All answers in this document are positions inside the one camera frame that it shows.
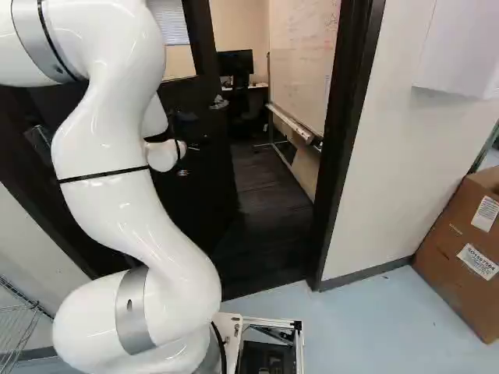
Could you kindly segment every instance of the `computer monitor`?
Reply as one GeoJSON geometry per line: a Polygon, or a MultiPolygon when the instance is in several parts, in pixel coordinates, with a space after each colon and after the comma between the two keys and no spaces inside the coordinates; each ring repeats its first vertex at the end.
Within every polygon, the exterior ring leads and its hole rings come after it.
{"type": "Polygon", "coordinates": [[[241,76],[253,74],[253,50],[218,52],[220,76],[241,76]]]}

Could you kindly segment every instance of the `baseboard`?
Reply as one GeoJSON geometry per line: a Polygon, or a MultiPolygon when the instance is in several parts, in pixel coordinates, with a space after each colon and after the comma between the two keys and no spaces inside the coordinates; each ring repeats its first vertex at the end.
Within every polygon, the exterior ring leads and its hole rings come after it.
{"type": "Polygon", "coordinates": [[[319,292],[345,286],[347,284],[361,281],[362,279],[366,279],[374,275],[386,273],[387,271],[397,269],[398,267],[409,265],[411,263],[411,258],[412,256],[402,257],[401,259],[396,259],[394,261],[390,261],[389,263],[382,263],[381,265],[369,267],[364,270],[359,270],[356,271],[355,273],[346,274],[337,278],[323,280],[320,282],[319,292]]]}

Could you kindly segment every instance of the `white wall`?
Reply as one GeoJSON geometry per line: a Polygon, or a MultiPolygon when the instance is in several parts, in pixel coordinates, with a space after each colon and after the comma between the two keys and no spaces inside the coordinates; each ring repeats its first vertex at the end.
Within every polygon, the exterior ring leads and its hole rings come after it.
{"type": "Polygon", "coordinates": [[[268,0],[210,0],[217,51],[253,49],[252,82],[268,82],[268,0]]]}
{"type": "Polygon", "coordinates": [[[434,4],[386,1],[323,280],[413,254],[499,118],[499,101],[412,88],[434,4]]]}
{"type": "MultiPolygon", "coordinates": [[[[0,184],[0,274],[55,313],[89,277],[50,239],[0,184]]],[[[0,289],[0,307],[17,303],[0,289]]],[[[27,349],[51,345],[51,323],[42,317],[27,349]]]]}

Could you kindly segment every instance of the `white cabinet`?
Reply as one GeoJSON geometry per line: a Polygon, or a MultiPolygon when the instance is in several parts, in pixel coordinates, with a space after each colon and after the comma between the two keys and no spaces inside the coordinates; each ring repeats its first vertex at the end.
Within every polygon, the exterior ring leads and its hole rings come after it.
{"type": "Polygon", "coordinates": [[[413,86],[499,97],[499,0],[436,0],[413,86]]]}

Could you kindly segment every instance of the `dark carpet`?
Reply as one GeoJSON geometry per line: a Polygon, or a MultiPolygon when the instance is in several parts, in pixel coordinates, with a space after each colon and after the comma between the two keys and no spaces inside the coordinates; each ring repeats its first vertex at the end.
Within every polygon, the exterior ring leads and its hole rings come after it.
{"type": "Polygon", "coordinates": [[[224,299],[305,277],[312,203],[271,147],[232,144],[239,215],[211,258],[224,299]]]}

